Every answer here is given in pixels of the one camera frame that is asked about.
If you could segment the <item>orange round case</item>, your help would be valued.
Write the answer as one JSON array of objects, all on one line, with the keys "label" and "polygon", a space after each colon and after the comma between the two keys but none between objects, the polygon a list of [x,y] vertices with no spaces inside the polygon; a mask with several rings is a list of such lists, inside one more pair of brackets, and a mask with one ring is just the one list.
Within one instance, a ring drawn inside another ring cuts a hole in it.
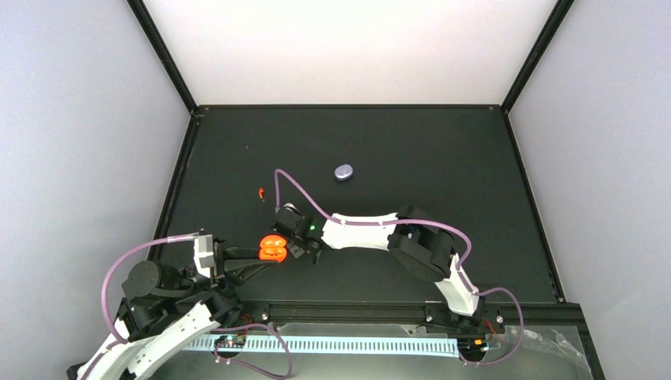
[{"label": "orange round case", "polygon": [[282,262],[286,259],[288,251],[287,240],[277,234],[267,235],[259,243],[258,257],[260,260]]}]

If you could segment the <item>lavender earbud charging case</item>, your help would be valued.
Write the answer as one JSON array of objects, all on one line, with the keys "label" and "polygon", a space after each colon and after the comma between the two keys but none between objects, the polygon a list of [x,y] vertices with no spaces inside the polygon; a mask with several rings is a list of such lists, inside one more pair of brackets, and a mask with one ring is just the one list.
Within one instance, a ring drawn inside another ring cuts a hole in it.
[{"label": "lavender earbud charging case", "polygon": [[343,164],[334,169],[334,177],[337,181],[346,181],[354,174],[354,169],[349,164]]}]

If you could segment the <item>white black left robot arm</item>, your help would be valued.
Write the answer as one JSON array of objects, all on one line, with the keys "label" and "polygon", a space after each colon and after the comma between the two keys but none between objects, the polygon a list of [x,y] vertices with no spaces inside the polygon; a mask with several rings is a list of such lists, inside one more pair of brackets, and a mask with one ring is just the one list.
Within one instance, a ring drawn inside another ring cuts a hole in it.
[{"label": "white black left robot arm", "polygon": [[210,235],[185,234],[146,243],[189,242],[193,262],[176,268],[157,261],[137,263],[122,283],[123,298],[116,313],[108,309],[108,289],[122,255],[109,269],[101,289],[101,305],[110,334],[85,363],[71,366],[69,379],[148,379],[181,350],[205,342],[216,361],[236,362],[258,338],[252,329],[264,329],[270,340],[288,349],[273,328],[246,314],[236,287],[266,268],[286,259],[286,242],[275,235],[257,249],[226,248]]}]

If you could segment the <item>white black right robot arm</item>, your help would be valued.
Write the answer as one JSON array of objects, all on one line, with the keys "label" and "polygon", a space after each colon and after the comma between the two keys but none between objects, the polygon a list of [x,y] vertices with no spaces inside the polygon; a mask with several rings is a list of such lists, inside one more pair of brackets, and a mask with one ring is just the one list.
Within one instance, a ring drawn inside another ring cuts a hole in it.
[{"label": "white black right robot arm", "polygon": [[271,230],[283,241],[261,242],[261,258],[279,260],[285,253],[318,260],[325,250],[386,251],[412,275],[436,286],[458,333],[475,333],[482,325],[483,297],[454,247],[457,230],[430,220],[415,206],[380,216],[303,215],[288,203],[275,212]]}]

